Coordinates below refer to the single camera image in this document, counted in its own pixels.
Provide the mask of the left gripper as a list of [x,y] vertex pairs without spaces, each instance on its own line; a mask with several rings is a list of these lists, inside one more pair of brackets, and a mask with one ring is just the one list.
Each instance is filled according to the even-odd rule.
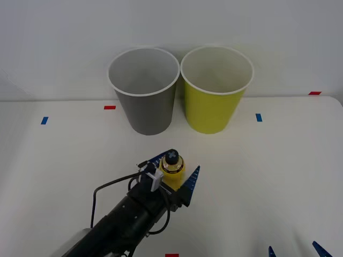
[[[169,149],[147,161],[143,161],[137,165],[139,169],[152,169],[159,167],[161,159],[174,153],[174,149]],[[162,182],[160,187],[151,192],[150,189],[143,183],[137,183],[129,192],[128,197],[132,198],[135,202],[142,205],[149,214],[163,214],[167,210],[167,204],[160,190],[167,195],[167,200],[170,205],[170,211],[176,211],[182,206],[189,207],[193,192],[196,187],[196,182],[200,172],[200,165],[196,167],[190,177],[175,191],[166,183]]]

